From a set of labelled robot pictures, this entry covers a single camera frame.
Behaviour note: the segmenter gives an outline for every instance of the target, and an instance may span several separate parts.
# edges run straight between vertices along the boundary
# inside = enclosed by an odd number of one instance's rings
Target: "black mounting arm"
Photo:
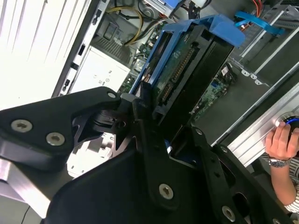
[[[46,224],[292,223],[229,149],[210,147],[199,129],[183,128],[169,156],[149,96],[145,83],[140,98],[100,87],[1,111],[0,168],[10,164],[3,180],[35,210],[44,206]],[[51,188],[48,176],[63,177],[73,148],[103,132],[116,134],[113,158]],[[18,178],[30,182],[27,191],[18,191]],[[53,194],[37,191],[36,180]],[[38,195],[46,205],[32,204]]]

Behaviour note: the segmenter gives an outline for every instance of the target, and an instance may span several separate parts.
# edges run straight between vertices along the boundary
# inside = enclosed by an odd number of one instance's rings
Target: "motherboard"
[[[193,121],[200,118],[220,97],[224,96],[231,85],[236,82],[237,76],[232,72],[231,66],[226,63],[206,89],[204,95],[190,112]]]

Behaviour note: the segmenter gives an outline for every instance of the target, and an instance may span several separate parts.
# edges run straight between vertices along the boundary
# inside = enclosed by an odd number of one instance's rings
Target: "finger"
[[[297,153],[297,147],[298,147],[298,139],[299,139],[299,128],[295,128],[288,144],[287,149],[287,156],[289,158],[292,158]]]
[[[280,122],[279,126],[277,127],[272,141],[271,151],[276,151],[278,148],[279,138],[283,128],[285,127],[285,122]]]
[[[285,125],[281,131],[278,148],[276,149],[276,154],[280,157],[287,157],[287,147],[288,147],[288,139],[291,130],[291,125]]]
[[[288,146],[288,139],[290,135],[291,125],[285,125],[281,131],[279,141],[278,141],[278,150],[283,149],[284,151],[287,150]]]
[[[271,149],[274,133],[275,133],[275,130],[271,130],[271,131],[267,134],[266,142],[265,142],[266,152],[269,152],[270,149]]]

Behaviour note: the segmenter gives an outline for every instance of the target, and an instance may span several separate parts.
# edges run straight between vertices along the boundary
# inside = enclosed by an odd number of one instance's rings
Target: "striped sleeve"
[[[295,186],[296,189],[296,199],[293,203],[289,204],[289,205],[285,205],[285,208],[293,213],[297,213],[299,212],[299,185]]]

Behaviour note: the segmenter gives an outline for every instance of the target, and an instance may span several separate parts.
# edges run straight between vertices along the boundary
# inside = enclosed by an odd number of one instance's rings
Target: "circuit board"
[[[200,118],[207,111],[207,109],[215,103],[217,99],[219,99],[227,93],[230,84],[224,82],[223,79],[220,79],[220,76],[222,76],[221,72],[220,74],[216,75],[216,77],[213,79],[211,84],[206,89],[200,101],[192,110],[191,114],[195,114],[194,121]]]
[[[181,74],[196,53],[195,48],[191,46],[189,40],[190,32],[186,32],[178,41],[172,55],[169,57],[165,67],[163,68],[159,79],[153,87],[153,99],[155,105],[161,105],[167,102],[171,92],[179,83]]]

